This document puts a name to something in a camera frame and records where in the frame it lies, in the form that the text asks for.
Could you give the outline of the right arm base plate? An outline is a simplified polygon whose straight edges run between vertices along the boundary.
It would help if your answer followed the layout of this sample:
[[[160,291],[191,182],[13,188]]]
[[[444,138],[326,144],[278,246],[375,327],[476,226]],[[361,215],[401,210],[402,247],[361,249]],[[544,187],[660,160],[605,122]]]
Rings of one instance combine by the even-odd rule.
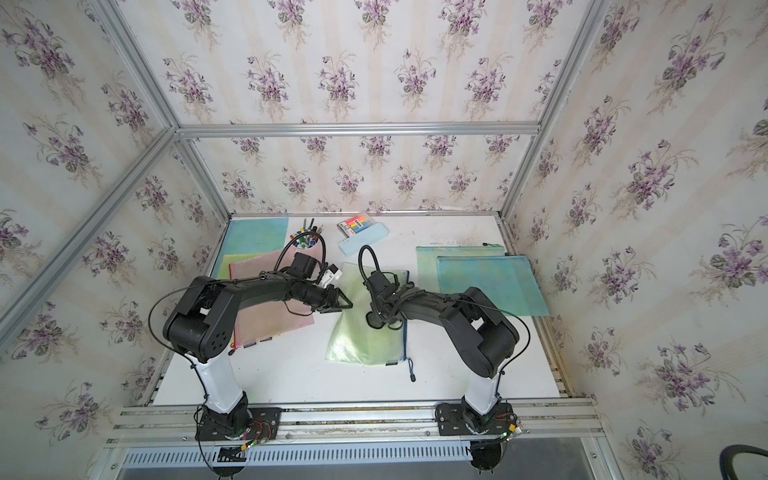
[[[441,403],[435,409],[440,436],[493,435],[517,433],[518,416],[510,403],[498,400],[485,414],[479,414],[468,403]]]

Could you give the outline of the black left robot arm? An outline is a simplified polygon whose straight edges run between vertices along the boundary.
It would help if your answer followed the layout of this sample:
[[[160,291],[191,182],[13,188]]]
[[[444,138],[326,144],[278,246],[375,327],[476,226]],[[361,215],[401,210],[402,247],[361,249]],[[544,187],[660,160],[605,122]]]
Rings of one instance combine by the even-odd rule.
[[[240,311],[292,300],[318,313],[353,307],[332,281],[311,278],[317,269],[317,259],[298,253],[290,265],[255,277],[224,281],[199,276],[187,287],[162,335],[175,353],[191,362],[209,411],[229,415],[247,402],[226,353]]]

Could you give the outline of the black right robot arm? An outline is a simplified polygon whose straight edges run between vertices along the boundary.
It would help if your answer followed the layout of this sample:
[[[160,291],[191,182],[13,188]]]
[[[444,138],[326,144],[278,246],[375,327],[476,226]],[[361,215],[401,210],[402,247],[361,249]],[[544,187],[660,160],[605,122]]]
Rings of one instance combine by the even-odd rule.
[[[500,376],[520,341],[507,315],[476,287],[439,294],[412,282],[400,284],[380,270],[362,277],[370,295],[368,325],[381,329],[414,320],[442,328],[470,371],[464,407],[478,419],[490,417],[500,403]]]

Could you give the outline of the blue mesh document bag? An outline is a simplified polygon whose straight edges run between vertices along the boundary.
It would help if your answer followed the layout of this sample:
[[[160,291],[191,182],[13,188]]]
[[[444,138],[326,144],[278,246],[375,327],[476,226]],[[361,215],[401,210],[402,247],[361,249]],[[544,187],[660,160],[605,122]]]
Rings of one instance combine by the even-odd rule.
[[[286,243],[287,217],[240,218],[226,228],[216,257],[219,268],[226,255],[265,254],[280,250]]]

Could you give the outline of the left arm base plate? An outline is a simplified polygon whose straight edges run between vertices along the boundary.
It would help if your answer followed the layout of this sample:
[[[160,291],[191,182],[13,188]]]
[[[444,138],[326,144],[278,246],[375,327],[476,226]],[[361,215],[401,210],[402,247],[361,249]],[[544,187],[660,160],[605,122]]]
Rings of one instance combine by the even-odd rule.
[[[195,439],[201,442],[274,440],[282,413],[281,408],[248,407],[222,414],[203,406],[195,420]]]

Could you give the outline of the yellow mesh document bag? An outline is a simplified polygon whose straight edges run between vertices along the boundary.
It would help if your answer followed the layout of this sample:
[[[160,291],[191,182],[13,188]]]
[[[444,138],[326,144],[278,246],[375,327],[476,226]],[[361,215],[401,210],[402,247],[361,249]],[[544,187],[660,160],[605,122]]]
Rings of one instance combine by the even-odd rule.
[[[214,276],[217,280],[242,280],[257,276],[264,270],[261,255],[224,255]]]

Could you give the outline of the large teal document bag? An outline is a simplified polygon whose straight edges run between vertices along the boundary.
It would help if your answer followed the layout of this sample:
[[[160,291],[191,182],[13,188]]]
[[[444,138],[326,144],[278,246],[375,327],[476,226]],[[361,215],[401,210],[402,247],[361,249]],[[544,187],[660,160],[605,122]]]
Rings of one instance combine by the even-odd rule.
[[[437,258],[442,293],[481,290],[498,308],[517,316],[549,316],[529,260],[524,256]]]

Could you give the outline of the pink mesh document bag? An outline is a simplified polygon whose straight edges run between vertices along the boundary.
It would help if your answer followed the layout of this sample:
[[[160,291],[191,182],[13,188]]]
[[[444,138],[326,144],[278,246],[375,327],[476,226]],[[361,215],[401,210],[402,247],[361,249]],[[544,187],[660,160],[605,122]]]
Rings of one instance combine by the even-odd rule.
[[[263,261],[263,271],[272,270],[279,254],[279,250],[259,254]],[[288,301],[286,304],[277,301],[248,307],[238,313],[232,347],[247,348],[313,324],[311,309],[297,300]]]

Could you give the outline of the green and grey cleaning cloth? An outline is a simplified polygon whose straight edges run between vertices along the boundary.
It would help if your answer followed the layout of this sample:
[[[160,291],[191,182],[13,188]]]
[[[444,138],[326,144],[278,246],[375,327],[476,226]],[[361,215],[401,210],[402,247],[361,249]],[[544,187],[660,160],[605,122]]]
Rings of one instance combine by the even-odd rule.
[[[403,320],[400,318],[396,318],[392,321],[384,321],[378,314],[374,313],[373,311],[369,311],[366,314],[365,320],[370,328],[376,330],[387,328],[392,331],[398,331],[403,328],[404,324]]]

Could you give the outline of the light green document bag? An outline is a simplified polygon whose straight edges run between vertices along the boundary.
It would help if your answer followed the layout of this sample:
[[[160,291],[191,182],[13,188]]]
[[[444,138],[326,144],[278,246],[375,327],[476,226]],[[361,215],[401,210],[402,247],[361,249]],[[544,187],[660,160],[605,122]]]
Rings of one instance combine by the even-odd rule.
[[[396,321],[393,326],[372,328],[366,319],[372,311],[371,297],[358,266],[344,263],[341,272],[338,287],[353,307],[345,309],[337,320],[325,359],[361,367],[389,367],[406,362],[407,324]]]

